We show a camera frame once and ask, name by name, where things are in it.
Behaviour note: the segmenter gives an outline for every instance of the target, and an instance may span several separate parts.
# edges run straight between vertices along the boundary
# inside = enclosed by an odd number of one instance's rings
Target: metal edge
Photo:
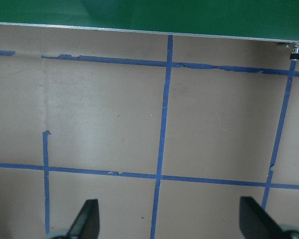
[[[12,22],[0,22],[0,25],[53,27],[53,28],[63,28],[63,29],[101,30],[101,31],[116,31],[116,32],[132,32],[132,33],[174,35],[174,36],[194,36],[194,37],[229,38],[229,39],[241,39],[241,40],[256,40],[256,41],[272,41],[272,42],[285,42],[285,43],[299,43],[299,41],[296,41],[296,40],[286,40],[286,39],[270,39],[270,38],[225,36],[225,35],[207,35],[207,34],[180,33],[180,32],[163,32],[163,31],[144,31],[144,30],[130,30],[130,29],[104,28],[104,27],[88,27],[88,26],[67,26],[67,25],[12,23]]]

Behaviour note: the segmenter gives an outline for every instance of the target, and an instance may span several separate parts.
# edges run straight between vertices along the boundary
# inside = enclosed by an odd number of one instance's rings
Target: green panel
[[[0,22],[299,42],[299,0],[0,0]]]

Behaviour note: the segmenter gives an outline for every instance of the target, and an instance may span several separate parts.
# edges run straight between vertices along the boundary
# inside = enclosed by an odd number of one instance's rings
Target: green board
[[[299,0],[0,0],[0,24],[299,42]]]

